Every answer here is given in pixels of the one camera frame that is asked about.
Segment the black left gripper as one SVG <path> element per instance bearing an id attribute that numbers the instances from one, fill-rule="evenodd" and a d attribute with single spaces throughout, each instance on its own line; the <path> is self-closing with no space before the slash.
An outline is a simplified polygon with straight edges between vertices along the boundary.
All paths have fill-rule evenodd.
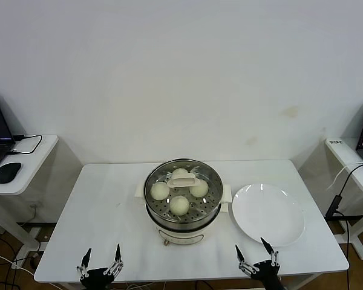
<path id="1" fill-rule="evenodd" d="M 97 268 L 87 271 L 91 257 L 91 248 L 83 256 L 79 266 L 76 266 L 80 275 L 80 283 L 85 289 L 106 290 L 118 276 L 123 268 L 120 244 L 117 245 L 114 261 L 108 268 Z"/>

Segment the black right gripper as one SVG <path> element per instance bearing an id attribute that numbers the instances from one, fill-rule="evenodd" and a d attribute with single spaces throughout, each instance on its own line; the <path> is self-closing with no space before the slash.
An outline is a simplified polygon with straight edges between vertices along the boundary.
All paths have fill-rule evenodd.
<path id="1" fill-rule="evenodd" d="M 235 245 L 238 268 L 244 274 L 251 274 L 250 277 L 252 279 L 260 281 L 266 290 L 284 290 L 284 286 L 278 278 L 278 271 L 280 270 L 280 264 L 278 263 L 279 252 L 274 250 L 271 244 L 262 237 L 260 237 L 260 240 L 262 241 L 267 253 L 270 255 L 270 260 L 255 263 L 253 266 L 258 268 L 257 271 L 251 264 L 246 262 L 238 245 Z"/>

